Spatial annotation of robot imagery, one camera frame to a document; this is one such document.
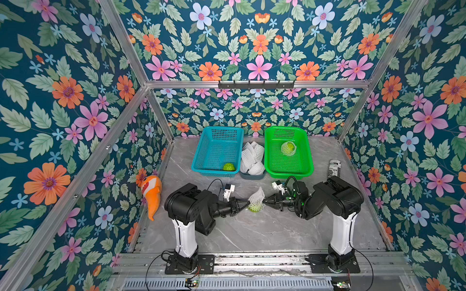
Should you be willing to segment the white foam net sleeve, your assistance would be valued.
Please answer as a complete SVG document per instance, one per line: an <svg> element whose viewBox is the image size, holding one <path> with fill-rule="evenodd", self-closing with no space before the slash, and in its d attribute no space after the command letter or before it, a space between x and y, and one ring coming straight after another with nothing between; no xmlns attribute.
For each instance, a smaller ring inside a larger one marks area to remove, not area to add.
<svg viewBox="0 0 466 291"><path fill-rule="evenodd" d="M280 151L285 156L294 156L297 150L297 146L292 141L284 142L281 147Z"/></svg>
<svg viewBox="0 0 466 291"><path fill-rule="evenodd" d="M256 191L255 193L253 193L249 198L248 200L251 202L250 204L258 204L258 203L262 203L263 204L263 200L265 198L265 193L263 191L263 189L260 187L258 189L258 191Z"/></svg>

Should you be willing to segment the dark-topped green custard apple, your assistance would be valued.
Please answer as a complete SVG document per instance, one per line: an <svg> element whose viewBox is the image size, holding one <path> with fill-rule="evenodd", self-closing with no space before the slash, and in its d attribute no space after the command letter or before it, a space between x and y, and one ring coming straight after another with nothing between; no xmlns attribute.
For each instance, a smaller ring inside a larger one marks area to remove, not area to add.
<svg viewBox="0 0 466 291"><path fill-rule="evenodd" d="M248 206L249 211L254 212L254 213L261 211L263 208L264 208L264 204L262 203L258 203L258 204L254 203Z"/></svg>

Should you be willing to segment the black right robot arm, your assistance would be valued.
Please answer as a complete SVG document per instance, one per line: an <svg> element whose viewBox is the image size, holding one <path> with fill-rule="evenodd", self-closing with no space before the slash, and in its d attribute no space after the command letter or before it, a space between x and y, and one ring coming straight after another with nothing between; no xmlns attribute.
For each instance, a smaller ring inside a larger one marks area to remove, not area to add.
<svg viewBox="0 0 466 291"><path fill-rule="evenodd" d="M312 192L295 177L289 177L283 184L275 182L273 188L277 193L262 200L263 204L273 209L288 209L305 220L320 215L325 207L332 213L333 228L328 253L309 254L305 258L314 274L360 273L353 235L364 196L357 188L336 176L315 184Z"/></svg>

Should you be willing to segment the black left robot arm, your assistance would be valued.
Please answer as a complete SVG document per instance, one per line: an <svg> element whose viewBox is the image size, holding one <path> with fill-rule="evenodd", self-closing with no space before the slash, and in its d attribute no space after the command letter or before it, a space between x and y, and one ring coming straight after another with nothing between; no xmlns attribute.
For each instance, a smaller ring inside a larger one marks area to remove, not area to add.
<svg viewBox="0 0 466 291"><path fill-rule="evenodd" d="M192 183L170 194L165 201L165 210L175 228L176 246L166 261L165 274L212 274L215 256L199 254L196 233L208 236L218 217L235 217L249 205L249 200L221 199Z"/></svg>

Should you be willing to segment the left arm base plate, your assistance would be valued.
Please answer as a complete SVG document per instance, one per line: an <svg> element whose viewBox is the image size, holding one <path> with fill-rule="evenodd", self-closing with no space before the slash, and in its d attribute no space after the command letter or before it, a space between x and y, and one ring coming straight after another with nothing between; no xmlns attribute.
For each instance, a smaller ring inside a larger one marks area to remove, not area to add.
<svg viewBox="0 0 466 291"><path fill-rule="evenodd" d="M211 275L214 272L216 257L214 255L194 254L191 258L170 255L166 264L166 275Z"/></svg>

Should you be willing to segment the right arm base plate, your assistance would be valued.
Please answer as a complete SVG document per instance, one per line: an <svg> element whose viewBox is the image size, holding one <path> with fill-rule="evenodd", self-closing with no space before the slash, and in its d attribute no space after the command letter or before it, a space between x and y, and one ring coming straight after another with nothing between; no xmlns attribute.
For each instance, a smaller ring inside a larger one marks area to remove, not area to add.
<svg viewBox="0 0 466 291"><path fill-rule="evenodd" d="M351 274L360 274L360 267L354 251L346 255L338 255L334 252L330 254L309 254L305 260L309 262L314 274L341 274L348 272Z"/></svg>

